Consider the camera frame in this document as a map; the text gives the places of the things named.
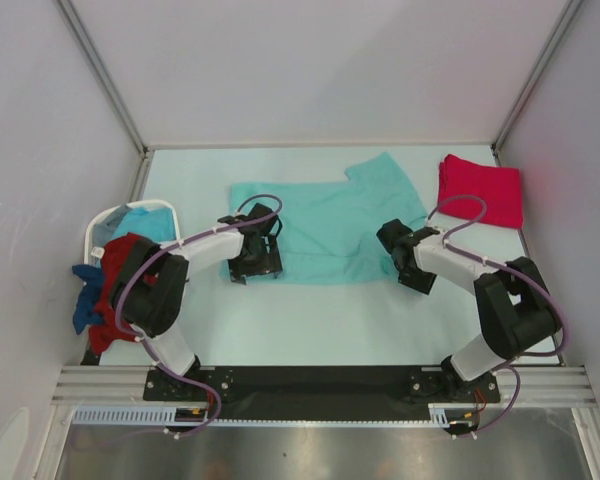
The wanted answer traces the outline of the teal t-shirt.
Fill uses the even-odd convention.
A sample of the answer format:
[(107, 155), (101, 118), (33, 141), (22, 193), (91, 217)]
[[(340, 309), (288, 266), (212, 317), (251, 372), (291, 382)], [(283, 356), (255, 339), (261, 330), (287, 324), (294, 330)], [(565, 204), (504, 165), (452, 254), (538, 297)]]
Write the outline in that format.
[(395, 273), (376, 233), (398, 219), (418, 230), (427, 212), (404, 170), (387, 153), (345, 170), (347, 179), (319, 183), (234, 183), (229, 209), (256, 194), (280, 198), (283, 224), (277, 242), (283, 266), (262, 282), (347, 285), (384, 280)]

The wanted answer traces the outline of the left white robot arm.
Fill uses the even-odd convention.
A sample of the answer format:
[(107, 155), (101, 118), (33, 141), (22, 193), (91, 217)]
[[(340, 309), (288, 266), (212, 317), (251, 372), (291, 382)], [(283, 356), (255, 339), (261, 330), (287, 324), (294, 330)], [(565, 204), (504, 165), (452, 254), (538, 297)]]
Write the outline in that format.
[(196, 355), (178, 320), (190, 277), (222, 262), (233, 283), (278, 277), (283, 272), (277, 245), (281, 210), (256, 203), (246, 214), (222, 217), (210, 229), (170, 244), (145, 237), (132, 244), (109, 292), (109, 305), (116, 326), (168, 372), (165, 385), (177, 398), (190, 399), (201, 387), (200, 374), (191, 369)]

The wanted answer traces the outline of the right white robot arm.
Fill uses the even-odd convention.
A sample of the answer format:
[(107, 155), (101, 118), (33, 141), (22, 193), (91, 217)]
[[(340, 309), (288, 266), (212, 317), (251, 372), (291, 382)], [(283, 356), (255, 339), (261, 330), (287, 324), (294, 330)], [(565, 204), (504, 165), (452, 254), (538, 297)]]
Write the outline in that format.
[(443, 362), (443, 393), (464, 401), (477, 379), (521, 356), (564, 328), (536, 264), (519, 257), (504, 264), (451, 244), (455, 231), (425, 226), (412, 230), (394, 219), (376, 236), (390, 255), (398, 282), (429, 294), (439, 277), (473, 295), (480, 334)]

